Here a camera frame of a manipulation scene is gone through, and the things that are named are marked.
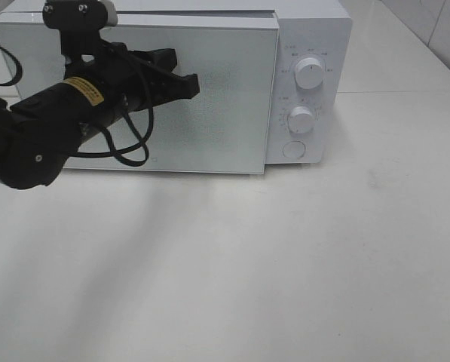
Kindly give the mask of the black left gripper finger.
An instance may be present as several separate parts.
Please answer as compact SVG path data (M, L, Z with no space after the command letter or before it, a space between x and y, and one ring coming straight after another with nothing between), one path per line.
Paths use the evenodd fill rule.
M200 93L197 74L175 75L167 73L152 76L148 81L153 106L161 106L177 100L190 100Z
M150 51L134 51L140 71L143 75L153 72L173 74L177 67L176 51L172 48L162 48Z

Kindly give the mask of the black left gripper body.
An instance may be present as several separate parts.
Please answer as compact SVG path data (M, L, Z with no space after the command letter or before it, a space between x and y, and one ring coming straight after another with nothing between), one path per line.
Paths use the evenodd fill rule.
M100 41L92 60L66 65L64 83L95 109L126 106L137 112L161 101L159 94L146 94L161 83L161 51L129 51L123 43Z

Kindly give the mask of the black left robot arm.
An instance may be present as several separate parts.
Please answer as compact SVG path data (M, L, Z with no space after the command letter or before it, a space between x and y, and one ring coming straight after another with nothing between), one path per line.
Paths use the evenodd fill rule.
M48 186L71 158L143 166L155 107L200 91L198 76L177 75L176 65L171 48L130 51L100 40L92 60L79 55L62 81L13 105L0 97L0 183ZM143 158L130 158L136 150Z

